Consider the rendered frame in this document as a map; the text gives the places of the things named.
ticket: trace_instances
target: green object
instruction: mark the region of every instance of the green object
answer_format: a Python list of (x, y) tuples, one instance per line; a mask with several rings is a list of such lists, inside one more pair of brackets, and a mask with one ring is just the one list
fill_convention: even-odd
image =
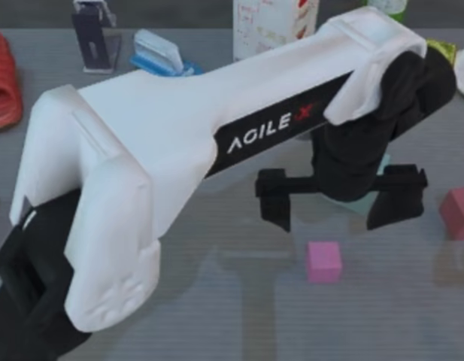
[(373, 6), (401, 23), (404, 20), (408, 0), (362, 0), (364, 6)]
[[(390, 155), (385, 154), (381, 166), (378, 170), (378, 175), (384, 174), (384, 169), (390, 164)], [(332, 203), (335, 203), (336, 205), (340, 205), (354, 213), (360, 214), (362, 216), (366, 216), (368, 212), (370, 211), (370, 208), (375, 202), (375, 199), (377, 198), (378, 193), (377, 192), (370, 192), (367, 196), (365, 196), (362, 199), (359, 199), (358, 201), (355, 202), (350, 202), (350, 203), (345, 203), (345, 202), (337, 202), (333, 199), (330, 199), (329, 197), (325, 197)]]
[(430, 47), (433, 47), (441, 52), (443, 56), (449, 60), (449, 62), (454, 65), (456, 62), (457, 55), (457, 46), (452, 43), (447, 43), (446, 41), (439, 41), (435, 39), (427, 39), (427, 44)]

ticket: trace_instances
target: dark background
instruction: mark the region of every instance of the dark background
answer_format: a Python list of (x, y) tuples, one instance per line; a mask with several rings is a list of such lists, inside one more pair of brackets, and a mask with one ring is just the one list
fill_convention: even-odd
[[(406, 25), (464, 28), (464, 0), (409, 0)], [(232, 0), (109, 0), (121, 28), (231, 28)], [(321, 0), (320, 21), (360, 0)], [(72, 0), (0, 0), (0, 28), (71, 27)]]

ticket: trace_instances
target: green bottle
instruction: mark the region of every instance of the green bottle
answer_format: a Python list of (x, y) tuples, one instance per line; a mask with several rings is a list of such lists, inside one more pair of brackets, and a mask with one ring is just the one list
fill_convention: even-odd
[(404, 20), (408, 0), (362, 0), (365, 6), (373, 6), (398, 22)]

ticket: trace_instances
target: red letter x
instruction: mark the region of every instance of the red letter x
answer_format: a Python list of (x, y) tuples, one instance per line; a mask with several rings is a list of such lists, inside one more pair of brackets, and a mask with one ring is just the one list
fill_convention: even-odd
[(313, 104), (306, 105), (304, 107), (301, 107), (299, 109), (299, 113), (295, 115), (295, 120), (304, 120), (305, 118), (308, 118), (310, 116), (310, 112), (312, 111), (312, 108), (314, 107)]

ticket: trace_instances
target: red block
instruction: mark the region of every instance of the red block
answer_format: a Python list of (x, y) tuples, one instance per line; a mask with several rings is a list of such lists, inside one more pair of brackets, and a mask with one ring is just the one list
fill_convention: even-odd
[(342, 273), (340, 247), (336, 242), (310, 242), (308, 244), (308, 280), (311, 283), (337, 282)]
[(464, 240), (464, 187), (451, 190), (442, 202), (439, 212), (452, 239)]

